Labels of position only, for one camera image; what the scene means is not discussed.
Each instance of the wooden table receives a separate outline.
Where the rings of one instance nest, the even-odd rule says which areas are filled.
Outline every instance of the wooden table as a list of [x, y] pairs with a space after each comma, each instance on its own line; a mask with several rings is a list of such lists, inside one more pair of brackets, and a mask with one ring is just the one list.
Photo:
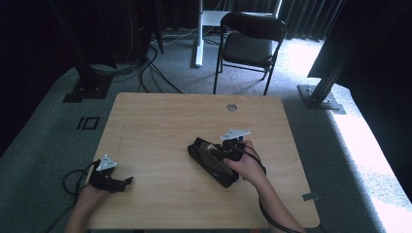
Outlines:
[[[226, 106], [237, 106], [235, 112]], [[189, 157], [196, 137], [221, 143], [229, 128], [249, 129], [267, 176], [304, 227], [319, 225], [280, 98], [273, 96], [121, 93], [95, 159], [118, 162], [113, 178], [134, 177], [111, 194], [90, 229], [267, 228], [256, 190], [239, 179], [223, 188]]]

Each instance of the chair backrest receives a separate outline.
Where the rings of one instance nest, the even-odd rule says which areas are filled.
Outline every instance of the chair backrest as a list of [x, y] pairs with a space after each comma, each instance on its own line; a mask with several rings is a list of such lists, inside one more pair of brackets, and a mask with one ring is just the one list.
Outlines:
[[287, 26], [274, 16], [254, 16], [232, 12], [221, 20], [221, 28], [228, 26], [248, 37], [276, 41], [282, 44]]

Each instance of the black chair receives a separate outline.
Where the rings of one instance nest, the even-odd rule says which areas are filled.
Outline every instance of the black chair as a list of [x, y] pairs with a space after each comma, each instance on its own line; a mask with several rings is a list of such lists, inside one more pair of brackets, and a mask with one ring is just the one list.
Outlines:
[[[224, 41], [224, 31], [228, 30]], [[236, 67], [267, 73], [266, 95], [275, 67], [279, 48], [287, 35], [286, 25], [274, 16], [257, 16], [244, 13], [228, 13], [221, 20], [221, 42], [216, 65], [213, 93], [216, 94], [218, 74], [223, 66]]]

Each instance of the gray carpet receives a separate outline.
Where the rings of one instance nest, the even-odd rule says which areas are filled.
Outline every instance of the gray carpet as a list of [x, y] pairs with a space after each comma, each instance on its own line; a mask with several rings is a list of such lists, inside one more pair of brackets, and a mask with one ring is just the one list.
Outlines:
[[[184, 93], [211, 94], [216, 45], [205, 43], [203, 66], [194, 68], [193, 40], [165, 41], [165, 44], [169, 44], [165, 46], [165, 54], [159, 54], [154, 60], [154, 65], [164, 77]], [[341, 125], [342, 117], [357, 117], [363, 122], [350, 91], [338, 85], [332, 90], [345, 108], [346, 116], [333, 111], [306, 109], [297, 91], [298, 84], [316, 84], [319, 81], [306, 76], [321, 46], [322, 42], [286, 41], [268, 91], [268, 95], [282, 98], [310, 187], [322, 196], [316, 201], [316, 206], [323, 229], [318, 227], [308, 229], [308, 232], [390, 232], [385, 220], [377, 213], [379, 208], [375, 206], [374, 197], [385, 200], [385, 203], [396, 203], [407, 214], [412, 213], [411, 204], [406, 201], [391, 172], [386, 176], [368, 177], [367, 171], [351, 153], [351, 145], [345, 142], [348, 132], [363, 133], [350, 126], [349, 130], [343, 130]], [[148, 58], [154, 56], [150, 50]], [[103, 66], [95, 67], [110, 70]], [[147, 69], [142, 77], [143, 83], [137, 74], [116, 76], [105, 99], [85, 99], [77, 104], [62, 103], [79, 78], [76, 70], [68, 71], [55, 82], [0, 159], [0, 232], [45, 232], [70, 206], [71, 197], [61, 184], [63, 176], [72, 170], [85, 168], [93, 159], [118, 93], [144, 92], [144, 87], [149, 92], [177, 92], [157, 71]], [[225, 68], [218, 84], [218, 94], [261, 95], [265, 83], [259, 78], [258, 73]], [[97, 127], [78, 129], [82, 117], [99, 117]], [[367, 129], [364, 135], [371, 137]], [[376, 156], [381, 158], [377, 148], [373, 151], [377, 151]], [[62, 232], [66, 221], [67, 216], [52, 232]]]

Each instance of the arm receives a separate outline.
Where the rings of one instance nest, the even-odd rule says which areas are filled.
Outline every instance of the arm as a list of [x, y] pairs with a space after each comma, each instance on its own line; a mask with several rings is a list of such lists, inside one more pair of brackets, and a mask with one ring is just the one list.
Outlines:
[[94, 210], [108, 196], [109, 191], [98, 190], [89, 185], [83, 188], [64, 230], [65, 233], [86, 232], [87, 222]]
[[[252, 142], [245, 141], [244, 143], [246, 145], [245, 151], [255, 154], [253, 150], [249, 149], [253, 147]], [[224, 163], [255, 187], [261, 205], [269, 214], [270, 218], [289, 229], [304, 232], [302, 226], [285, 207], [275, 188], [254, 159], [247, 154], [243, 154], [242, 158], [237, 162], [225, 159]], [[282, 232], [270, 223], [269, 228], [272, 232]]]

